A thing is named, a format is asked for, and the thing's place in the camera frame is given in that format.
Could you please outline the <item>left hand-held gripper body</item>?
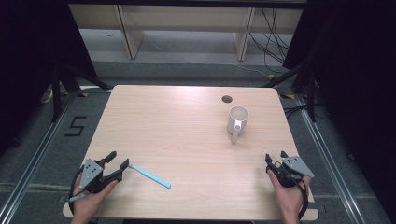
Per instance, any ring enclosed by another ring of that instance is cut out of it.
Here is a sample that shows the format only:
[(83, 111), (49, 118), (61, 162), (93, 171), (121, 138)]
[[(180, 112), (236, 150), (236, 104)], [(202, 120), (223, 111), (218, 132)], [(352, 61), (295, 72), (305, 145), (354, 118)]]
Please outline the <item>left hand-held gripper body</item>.
[(105, 159), (99, 161), (87, 159), (83, 165), (79, 188), (89, 192), (98, 190), (99, 186), (106, 180), (104, 177), (105, 164)]

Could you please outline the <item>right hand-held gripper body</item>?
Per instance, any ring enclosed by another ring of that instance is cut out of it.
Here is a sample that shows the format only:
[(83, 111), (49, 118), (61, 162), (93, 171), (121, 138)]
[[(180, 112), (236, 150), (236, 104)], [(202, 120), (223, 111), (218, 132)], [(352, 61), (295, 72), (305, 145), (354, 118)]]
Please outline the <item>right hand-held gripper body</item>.
[(281, 161), (273, 161), (273, 170), (279, 183), (285, 188), (296, 186), (304, 176), (314, 178), (315, 175), (299, 156), (281, 158)]

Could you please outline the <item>light blue toothbrush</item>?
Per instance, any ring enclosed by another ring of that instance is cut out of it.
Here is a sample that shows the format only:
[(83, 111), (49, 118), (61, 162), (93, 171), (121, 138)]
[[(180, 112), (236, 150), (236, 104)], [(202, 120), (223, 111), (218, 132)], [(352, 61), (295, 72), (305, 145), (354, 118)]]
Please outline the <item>light blue toothbrush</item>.
[(156, 176), (156, 175), (154, 175), (154, 174), (152, 174), (152, 173), (150, 173), (150, 172), (148, 172), (148, 171), (146, 171), (146, 170), (144, 170), (144, 169), (142, 169), (140, 167), (137, 167), (137, 166), (135, 166), (133, 164), (129, 164), (129, 168), (131, 168), (133, 170), (136, 170), (141, 175), (151, 179), (152, 181), (155, 181), (156, 183), (162, 185), (163, 187), (165, 187), (167, 189), (170, 189), (172, 187), (172, 185), (169, 182), (159, 178), (158, 176)]

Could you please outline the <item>white mug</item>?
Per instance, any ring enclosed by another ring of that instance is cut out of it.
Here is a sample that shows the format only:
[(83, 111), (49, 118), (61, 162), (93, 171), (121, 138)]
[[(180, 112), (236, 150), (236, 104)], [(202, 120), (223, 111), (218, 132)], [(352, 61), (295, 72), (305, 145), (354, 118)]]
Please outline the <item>white mug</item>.
[(235, 144), (244, 132), (249, 119), (249, 112), (245, 107), (234, 106), (229, 110), (227, 132), (231, 135), (231, 142)]

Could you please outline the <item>person's left hand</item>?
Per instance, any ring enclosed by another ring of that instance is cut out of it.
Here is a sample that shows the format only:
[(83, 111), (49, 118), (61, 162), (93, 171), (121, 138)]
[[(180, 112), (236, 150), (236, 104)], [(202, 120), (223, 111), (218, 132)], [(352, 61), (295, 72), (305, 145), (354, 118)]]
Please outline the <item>person's left hand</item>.
[(117, 186), (118, 181), (112, 181), (102, 191), (87, 194), (86, 197), (74, 202), (74, 216), (72, 219), (91, 220), (98, 212), (106, 196)]

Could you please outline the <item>person's right hand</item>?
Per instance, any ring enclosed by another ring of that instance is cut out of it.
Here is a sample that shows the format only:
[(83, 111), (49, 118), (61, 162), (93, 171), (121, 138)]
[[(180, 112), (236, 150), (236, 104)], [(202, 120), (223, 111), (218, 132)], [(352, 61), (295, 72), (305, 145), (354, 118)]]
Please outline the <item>person's right hand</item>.
[(276, 175), (269, 170), (269, 178), (273, 184), (276, 202), (282, 214), (282, 220), (299, 219), (300, 210), (304, 204), (304, 197), (297, 186), (292, 188), (284, 188), (278, 181)]

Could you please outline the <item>black metal stand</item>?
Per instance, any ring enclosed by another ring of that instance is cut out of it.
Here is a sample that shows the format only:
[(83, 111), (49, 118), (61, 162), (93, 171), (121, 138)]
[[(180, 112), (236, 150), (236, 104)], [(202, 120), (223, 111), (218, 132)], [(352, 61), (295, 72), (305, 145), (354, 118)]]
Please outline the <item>black metal stand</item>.
[(295, 76), (295, 79), (291, 86), (291, 90), (294, 93), (301, 93), (303, 90), (307, 90), (307, 113), (308, 117), (311, 118), (311, 121), (315, 122), (315, 74), (311, 67), (311, 63), (307, 60), (304, 60), (296, 67), (289, 70), (289, 72), (275, 78), (268, 84), (265, 84), (264, 88), (273, 88), (293, 76)]
[(80, 91), (80, 86), (76, 81), (76, 77), (82, 77), (83, 79), (91, 82), (104, 90), (111, 90), (112, 86), (101, 81), (97, 75), (89, 75), (84, 73), (82, 70), (72, 66), (70, 64), (59, 63), (53, 67), (52, 71), (52, 99), (53, 99), (53, 117), (52, 121), (57, 120), (63, 111), (61, 101), (61, 85), (64, 85), (68, 92), (77, 93)]

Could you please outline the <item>dark curtain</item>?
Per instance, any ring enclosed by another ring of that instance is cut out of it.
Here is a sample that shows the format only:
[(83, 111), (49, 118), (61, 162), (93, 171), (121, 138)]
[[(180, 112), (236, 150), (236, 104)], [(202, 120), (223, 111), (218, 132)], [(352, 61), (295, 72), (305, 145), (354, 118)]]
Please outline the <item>dark curtain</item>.
[(335, 19), (314, 73), (340, 134), (396, 223), (396, 0), (307, 0), (284, 66), (303, 61)]
[(64, 68), (96, 78), (67, 0), (0, 0), (0, 157)]

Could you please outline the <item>light wooden shelf unit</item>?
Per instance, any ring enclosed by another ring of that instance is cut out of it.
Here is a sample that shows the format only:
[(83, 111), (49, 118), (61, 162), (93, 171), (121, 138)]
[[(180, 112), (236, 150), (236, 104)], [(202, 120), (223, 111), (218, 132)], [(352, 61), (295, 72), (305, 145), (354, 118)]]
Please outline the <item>light wooden shelf unit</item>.
[(194, 31), (233, 35), (237, 60), (245, 60), (250, 33), (292, 35), (300, 9), (258, 7), (160, 7), (127, 5), (69, 6), (80, 29), (119, 30), (127, 57), (136, 57), (145, 32)]

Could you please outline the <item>metal floor rail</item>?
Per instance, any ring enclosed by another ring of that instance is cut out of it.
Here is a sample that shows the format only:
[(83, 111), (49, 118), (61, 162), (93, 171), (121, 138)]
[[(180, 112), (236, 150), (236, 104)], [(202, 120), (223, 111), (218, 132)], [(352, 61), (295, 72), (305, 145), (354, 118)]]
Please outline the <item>metal floor rail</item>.
[(322, 158), (326, 170), (329, 173), (329, 176), (334, 184), (334, 187), (340, 197), (340, 200), (343, 206), (346, 209), (346, 213), (348, 214), (352, 224), (366, 224), (366, 220), (362, 215), (361, 209), (352, 195), (351, 190), (347, 186), (347, 182), (343, 178), (339, 168), (337, 167), (331, 152), (318, 129), (318, 125), (311, 119), (308, 113), (303, 110), (302, 117), (304, 119), (305, 125), (307, 126), (308, 131), (310, 132), (315, 145), (318, 149), (318, 153)]
[(9, 193), (6, 202), (0, 208), (0, 224), (9, 224), (13, 218), (15, 212), (17, 211), (21, 201), (32, 182), (37, 170), (39, 169), (42, 161), (47, 155), (50, 145), (53, 142), (57, 132), (59, 131), (62, 123), (64, 122), (64, 117), (68, 111), (70, 105), (76, 98), (77, 94), (68, 93), (64, 98), (61, 105), (61, 112), (58, 117), (50, 124), (47, 129), (43, 139), (38, 145), (33, 157), (24, 166), (23, 173), (19, 178), (18, 182), (13, 185), (11, 192)]

